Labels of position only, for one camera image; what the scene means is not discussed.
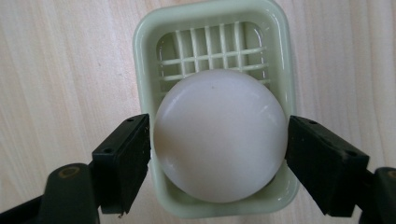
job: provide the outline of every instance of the white ball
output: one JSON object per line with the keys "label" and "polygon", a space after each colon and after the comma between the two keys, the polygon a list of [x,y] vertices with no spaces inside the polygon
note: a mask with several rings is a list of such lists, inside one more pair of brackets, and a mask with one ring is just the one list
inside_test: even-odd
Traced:
{"label": "white ball", "polygon": [[163,171],[203,201],[228,203],[257,192],[286,153],[279,102],[239,72],[209,70],[181,80],[156,116],[153,142]]}

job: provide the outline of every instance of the plastic tray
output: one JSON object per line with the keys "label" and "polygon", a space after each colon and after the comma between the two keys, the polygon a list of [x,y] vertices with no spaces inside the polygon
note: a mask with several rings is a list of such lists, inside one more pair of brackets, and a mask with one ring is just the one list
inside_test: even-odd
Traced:
{"label": "plastic tray", "polygon": [[[295,111],[287,20],[271,0],[217,0],[155,10],[134,33],[134,60],[142,112],[150,114],[151,127],[163,97],[178,81],[215,68],[255,77],[274,94],[287,116]],[[151,151],[157,198],[178,217],[275,212],[289,204],[298,190],[297,178],[283,162],[270,184],[244,200],[199,201],[172,184]]]}

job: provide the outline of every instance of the wooden table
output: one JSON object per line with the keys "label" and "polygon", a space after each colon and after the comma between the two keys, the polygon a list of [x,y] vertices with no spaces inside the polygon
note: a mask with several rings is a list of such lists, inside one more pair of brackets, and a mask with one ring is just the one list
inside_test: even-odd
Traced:
{"label": "wooden table", "polygon": [[[192,0],[0,2],[0,211],[42,194],[47,175],[140,113],[132,39],[151,10]],[[290,23],[297,114],[396,167],[396,2],[277,0]],[[179,219],[146,178],[130,214],[103,223],[357,223],[324,217],[304,188],[285,209]]]}

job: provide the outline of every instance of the wood grain surface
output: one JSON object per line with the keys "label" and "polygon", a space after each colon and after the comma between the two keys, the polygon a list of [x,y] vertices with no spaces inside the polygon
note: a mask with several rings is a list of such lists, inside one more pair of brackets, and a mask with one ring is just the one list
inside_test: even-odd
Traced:
{"label": "wood grain surface", "polygon": [[[43,193],[48,174],[140,113],[132,39],[151,10],[191,0],[0,1],[0,211]],[[396,2],[277,0],[290,24],[298,115],[396,167]],[[102,223],[357,223],[325,217],[304,188],[273,214],[180,219],[151,176],[130,214]]]}

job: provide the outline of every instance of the light green plastic basket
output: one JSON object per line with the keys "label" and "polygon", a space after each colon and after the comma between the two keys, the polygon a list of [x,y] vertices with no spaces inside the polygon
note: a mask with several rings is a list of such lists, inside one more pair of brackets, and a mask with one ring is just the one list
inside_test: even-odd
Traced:
{"label": "light green plastic basket", "polygon": [[[208,69],[255,77],[288,117],[295,111],[287,20],[271,0],[217,0],[155,10],[134,33],[134,62],[142,113],[150,114],[151,130],[165,94],[184,77]],[[254,195],[234,203],[207,203],[166,177],[155,150],[149,169],[160,204],[185,218],[275,212],[293,200],[299,186],[283,162],[275,179]]]}

